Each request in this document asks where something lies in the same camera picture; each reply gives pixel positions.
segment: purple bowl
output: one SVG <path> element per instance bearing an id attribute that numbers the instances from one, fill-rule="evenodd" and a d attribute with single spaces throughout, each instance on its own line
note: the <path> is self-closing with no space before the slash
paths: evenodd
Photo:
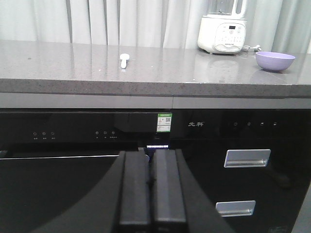
<path id="1" fill-rule="evenodd" d="M 268 71 L 285 70 L 295 60 L 294 56 L 278 52 L 256 52 L 257 64 Z"/>

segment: energy label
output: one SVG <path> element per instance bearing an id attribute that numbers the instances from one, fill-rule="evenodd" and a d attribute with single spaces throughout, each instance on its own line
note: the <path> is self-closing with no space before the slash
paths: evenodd
<path id="1" fill-rule="evenodd" d="M 156 132 L 164 133 L 171 131 L 172 113 L 159 113 L 157 115 Z"/>

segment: appliance door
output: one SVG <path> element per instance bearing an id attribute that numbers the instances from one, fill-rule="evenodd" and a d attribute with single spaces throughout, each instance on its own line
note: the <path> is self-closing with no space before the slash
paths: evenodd
<path id="1" fill-rule="evenodd" d="M 236 232 L 290 233 L 310 185 L 305 145 L 301 138 L 205 139 L 183 141 L 181 151 L 205 196 Z"/>
<path id="2" fill-rule="evenodd" d="M 126 152 L 63 151 L 17 152 L 0 159 L 0 232 L 1 233 L 110 233 L 118 227 L 121 191 L 131 191 L 123 172 Z M 146 167 L 125 170 L 146 172 Z M 134 178 L 126 182 L 137 183 Z M 146 188 L 133 187 L 140 193 L 140 208 L 148 209 Z M 127 204 L 123 214 L 131 213 L 136 202 Z M 148 224 L 145 214 L 144 223 Z"/>

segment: white curtain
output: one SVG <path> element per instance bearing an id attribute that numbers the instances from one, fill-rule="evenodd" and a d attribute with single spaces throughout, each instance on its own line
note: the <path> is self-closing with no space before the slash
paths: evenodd
<path id="1" fill-rule="evenodd" d="M 0 0 L 0 39 L 197 48 L 210 0 Z M 311 53 L 311 0 L 248 0 L 245 45 Z"/>

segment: black appliance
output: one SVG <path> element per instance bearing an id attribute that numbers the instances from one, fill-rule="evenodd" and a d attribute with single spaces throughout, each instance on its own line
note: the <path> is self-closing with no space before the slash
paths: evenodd
<path id="1" fill-rule="evenodd" d="M 310 110 L 1 109 L 0 232 L 290 233 L 310 138 Z"/>

